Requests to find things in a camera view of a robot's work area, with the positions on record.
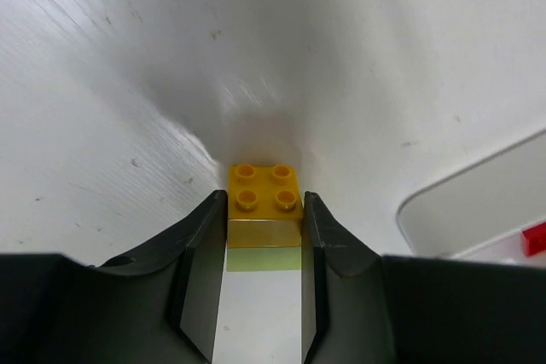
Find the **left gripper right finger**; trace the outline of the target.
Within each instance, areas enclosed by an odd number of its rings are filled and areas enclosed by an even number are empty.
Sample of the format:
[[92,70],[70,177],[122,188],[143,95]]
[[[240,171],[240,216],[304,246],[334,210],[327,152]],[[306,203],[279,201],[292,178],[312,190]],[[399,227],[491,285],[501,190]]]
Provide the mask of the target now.
[[305,194],[305,363],[542,363],[545,272],[379,255]]

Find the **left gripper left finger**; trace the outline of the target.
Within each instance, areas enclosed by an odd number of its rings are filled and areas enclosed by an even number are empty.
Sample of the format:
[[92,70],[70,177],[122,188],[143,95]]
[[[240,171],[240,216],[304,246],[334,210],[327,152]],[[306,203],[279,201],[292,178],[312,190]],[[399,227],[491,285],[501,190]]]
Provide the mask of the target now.
[[1,256],[4,363],[209,363],[224,271],[227,194],[100,266]]

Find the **yellow and green lego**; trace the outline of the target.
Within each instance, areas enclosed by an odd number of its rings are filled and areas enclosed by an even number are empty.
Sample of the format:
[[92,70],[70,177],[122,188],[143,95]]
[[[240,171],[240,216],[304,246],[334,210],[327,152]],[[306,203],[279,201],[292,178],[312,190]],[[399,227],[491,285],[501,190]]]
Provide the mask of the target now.
[[229,272],[301,267],[303,202],[289,165],[233,165],[228,171]]

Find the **red rectangular lego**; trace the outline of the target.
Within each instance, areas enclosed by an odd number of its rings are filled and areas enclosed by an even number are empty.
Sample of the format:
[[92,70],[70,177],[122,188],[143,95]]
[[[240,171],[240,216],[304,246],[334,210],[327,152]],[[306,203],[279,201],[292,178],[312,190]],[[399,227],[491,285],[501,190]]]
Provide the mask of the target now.
[[526,257],[533,257],[546,250],[546,222],[538,223],[521,232],[522,250]]

